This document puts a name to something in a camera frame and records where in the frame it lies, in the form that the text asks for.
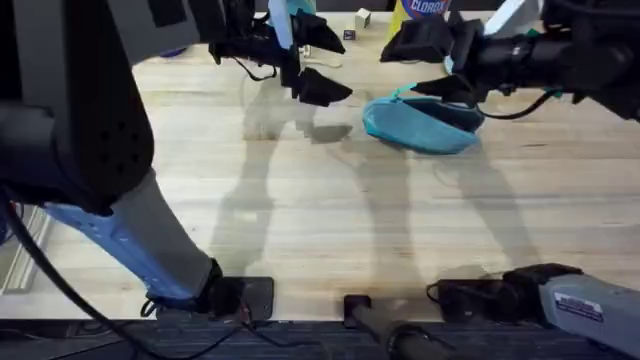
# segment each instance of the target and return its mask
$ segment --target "white label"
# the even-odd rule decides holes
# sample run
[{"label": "white label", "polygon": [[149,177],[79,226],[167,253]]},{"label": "white label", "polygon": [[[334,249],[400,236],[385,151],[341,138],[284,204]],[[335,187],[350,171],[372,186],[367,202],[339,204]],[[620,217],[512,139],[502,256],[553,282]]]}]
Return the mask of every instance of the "white label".
[{"label": "white label", "polygon": [[582,316],[593,321],[604,321],[602,306],[598,303],[562,293],[554,293],[554,297],[558,310]]}]

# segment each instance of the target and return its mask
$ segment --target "blue object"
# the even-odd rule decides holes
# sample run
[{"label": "blue object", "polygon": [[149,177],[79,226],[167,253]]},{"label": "blue object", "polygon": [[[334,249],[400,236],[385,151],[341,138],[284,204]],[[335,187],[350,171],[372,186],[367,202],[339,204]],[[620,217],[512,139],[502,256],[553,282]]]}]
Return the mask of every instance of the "blue object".
[{"label": "blue object", "polygon": [[[316,8],[314,5],[315,2],[312,3],[311,0],[286,0],[286,1],[287,1],[287,10],[289,11],[290,15],[296,15],[298,13],[298,10],[302,10],[307,14],[312,14],[312,15],[316,14]],[[271,22],[271,19],[267,21],[267,24],[273,27],[273,23]]]},{"label": "blue object", "polygon": [[162,54],[160,56],[163,57],[163,58],[172,58],[172,57],[176,57],[176,56],[182,54],[185,51],[187,51],[187,48],[182,48],[182,49],[169,51],[168,53],[164,53],[164,54]]},{"label": "blue object", "polygon": [[476,130],[484,122],[476,109],[445,104],[437,98],[391,97],[369,102],[364,108],[364,126],[371,136],[432,154],[457,154],[478,142]]},{"label": "blue object", "polygon": [[421,19],[433,14],[444,14],[451,0],[402,0],[404,11],[412,19]]},{"label": "blue object", "polygon": [[93,240],[141,279],[151,295],[173,300],[200,295],[211,259],[189,239],[162,197],[153,170],[110,208],[111,216],[65,204],[47,204],[46,211]]}]

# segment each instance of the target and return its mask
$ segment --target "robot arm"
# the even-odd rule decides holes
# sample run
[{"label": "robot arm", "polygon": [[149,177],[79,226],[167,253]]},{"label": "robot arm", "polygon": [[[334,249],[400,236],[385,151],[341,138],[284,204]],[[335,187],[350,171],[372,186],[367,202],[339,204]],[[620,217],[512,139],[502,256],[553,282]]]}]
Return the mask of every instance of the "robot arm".
[{"label": "robot arm", "polygon": [[432,288],[447,322],[534,322],[640,357],[640,293],[574,267],[532,265],[506,272],[501,280],[443,279],[427,288],[430,297]]},{"label": "robot arm", "polygon": [[[509,0],[483,25],[452,13],[405,22],[381,61],[453,59],[452,75],[413,90],[470,106],[489,91],[544,88],[589,97],[623,119],[639,119],[640,38],[635,2]],[[545,32],[522,31],[541,18]]]},{"label": "robot arm", "polygon": [[[286,6],[269,2],[269,26],[254,19],[252,0],[0,0],[3,191],[84,233],[140,278],[156,304],[234,312],[242,285],[225,281],[162,197],[131,66],[208,43],[216,62],[279,67],[300,101],[327,106],[347,97],[350,89],[302,70],[298,59],[302,45],[343,53],[339,38],[324,19],[291,16]],[[259,308],[270,309],[272,280],[260,284],[253,288],[267,303]]]}]

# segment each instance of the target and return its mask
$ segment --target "clorox bottle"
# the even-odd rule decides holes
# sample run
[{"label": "clorox bottle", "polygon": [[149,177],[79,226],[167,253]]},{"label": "clorox bottle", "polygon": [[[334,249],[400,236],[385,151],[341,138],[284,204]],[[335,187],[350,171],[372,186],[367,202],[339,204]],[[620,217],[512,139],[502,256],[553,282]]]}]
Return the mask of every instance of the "clorox bottle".
[{"label": "clorox bottle", "polygon": [[400,30],[403,21],[419,19],[430,14],[444,14],[450,4],[451,0],[396,0],[389,27],[389,39]]}]

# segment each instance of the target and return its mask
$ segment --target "sticker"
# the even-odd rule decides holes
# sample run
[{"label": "sticker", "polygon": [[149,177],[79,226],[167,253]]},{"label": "sticker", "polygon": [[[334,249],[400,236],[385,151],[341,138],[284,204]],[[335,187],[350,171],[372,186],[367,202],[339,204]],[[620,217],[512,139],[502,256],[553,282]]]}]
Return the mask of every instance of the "sticker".
[{"label": "sticker", "polygon": [[444,14],[451,0],[402,0],[404,11],[412,19],[420,19],[430,14]]},{"label": "sticker", "polygon": [[556,307],[559,310],[570,312],[593,321],[604,321],[602,306],[600,306],[600,304],[562,293],[554,293],[554,296],[556,298]]},{"label": "sticker", "polygon": [[356,31],[355,30],[345,30],[342,34],[342,40],[355,40],[356,39]]}]

